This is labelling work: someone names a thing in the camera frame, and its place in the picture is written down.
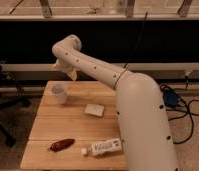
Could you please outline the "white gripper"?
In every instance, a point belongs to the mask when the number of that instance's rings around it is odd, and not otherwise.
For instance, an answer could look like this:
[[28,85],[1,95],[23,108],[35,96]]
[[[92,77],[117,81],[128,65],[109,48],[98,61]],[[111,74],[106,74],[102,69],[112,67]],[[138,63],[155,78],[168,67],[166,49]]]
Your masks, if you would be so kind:
[[60,59],[56,60],[56,62],[52,65],[51,69],[61,71],[66,74],[72,74],[72,80],[73,81],[77,80],[77,73],[75,73],[76,72],[75,68],[71,64],[64,62]]

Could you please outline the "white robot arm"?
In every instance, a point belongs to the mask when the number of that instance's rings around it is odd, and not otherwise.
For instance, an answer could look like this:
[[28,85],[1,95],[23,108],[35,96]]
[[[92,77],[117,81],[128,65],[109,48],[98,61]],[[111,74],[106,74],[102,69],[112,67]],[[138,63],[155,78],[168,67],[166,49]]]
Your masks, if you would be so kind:
[[116,91],[116,113],[129,171],[180,171],[162,92],[143,73],[104,62],[81,52],[69,35],[52,46],[57,68],[81,70]]

